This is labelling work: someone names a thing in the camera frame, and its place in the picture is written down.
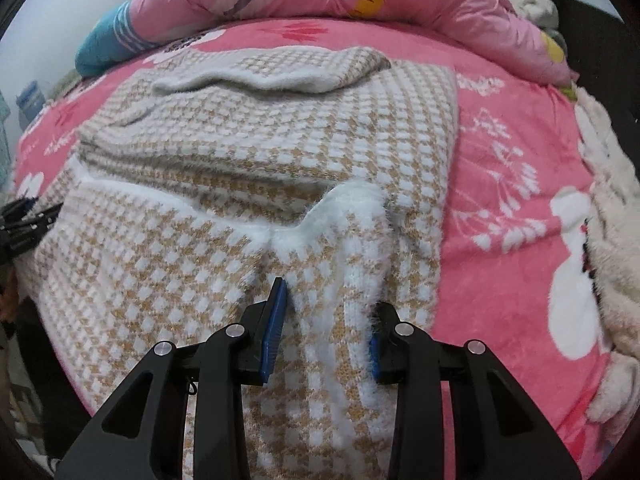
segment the water bottle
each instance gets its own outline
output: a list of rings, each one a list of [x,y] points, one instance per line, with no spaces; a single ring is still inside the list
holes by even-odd
[[[44,95],[38,86],[38,82],[31,81],[15,99],[15,103],[24,114],[27,122],[31,123],[38,116],[45,103]]]

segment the pink blanket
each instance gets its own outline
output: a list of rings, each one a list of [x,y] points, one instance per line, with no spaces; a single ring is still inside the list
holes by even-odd
[[[588,476],[600,461],[599,428],[585,411],[608,352],[591,280],[582,272],[593,177],[578,154],[573,107],[555,89],[518,79],[408,25],[330,19],[229,25],[121,66],[47,109],[18,147],[17,185],[42,192],[64,162],[74,128],[135,70],[182,48],[286,44],[368,45],[389,57],[456,71],[460,136],[443,211],[439,304],[434,325],[426,328],[454,344],[487,342]]]
[[[100,20],[80,47],[76,67],[81,75],[98,75],[116,61],[232,20],[351,16],[415,23],[519,77],[569,85],[562,50],[512,10],[507,0],[131,0]]]

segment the comforter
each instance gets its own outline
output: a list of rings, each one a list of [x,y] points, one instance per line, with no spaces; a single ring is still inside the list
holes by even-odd
[[[83,76],[99,75],[217,23],[296,16],[409,22],[532,82],[563,87],[571,81],[562,49],[506,0],[131,0],[98,22],[78,50],[76,68]]]

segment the pink bedsheet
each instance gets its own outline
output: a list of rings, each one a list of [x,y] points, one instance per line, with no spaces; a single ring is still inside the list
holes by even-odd
[[[430,332],[454,344],[484,340],[590,475],[600,463],[600,433],[585,412],[608,362],[591,281],[582,272],[593,177],[578,154],[573,107],[554,88],[520,80],[410,26],[329,19],[239,23],[134,60],[48,108],[20,141],[16,185],[42,192],[64,163],[74,128],[136,70],[181,48],[286,44],[368,45],[391,58],[455,69],[460,136]]]

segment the metal screw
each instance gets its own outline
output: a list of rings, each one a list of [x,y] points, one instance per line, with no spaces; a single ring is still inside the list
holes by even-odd
[[[161,341],[154,346],[154,352],[156,355],[167,355],[171,350],[172,346],[168,341]]]
[[[238,323],[229,325],[225,332],[229,337],[240,337],[244,333],[244,326]]]
[[[486,350],[486,346],[484,345],[484,343],[482,341],[469,341],[469,343],[466,344],[466,347],[469,348],[469,351],[472,354],[476,354],[476,355],[481,355],[484,354],[484,351]]]
[[[414,333],[414,327],[408,323],[398,323],[396,325],[396,333],[398,335],[409,336]]]

